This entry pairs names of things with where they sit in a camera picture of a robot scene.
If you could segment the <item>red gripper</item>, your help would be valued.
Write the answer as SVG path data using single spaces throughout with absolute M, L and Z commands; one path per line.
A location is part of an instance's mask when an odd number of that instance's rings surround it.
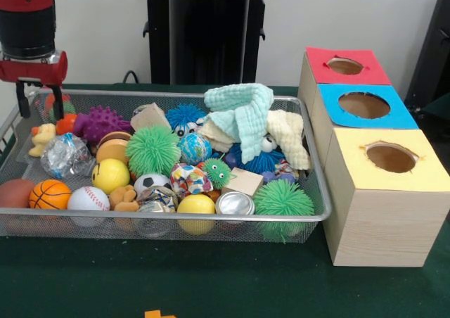
M 55 51 L 49 57 L 25 59 L 11 58 L 1 51 L 1 81 L 15 83 L 15 92 L 20 115 L 30 117 L 30 104 L 25 95 L 25 83 L 40 83 L 53 93 L 53 114 L 63 115 L 63 93 L 61 85 L 68 71 L 65 51 Z

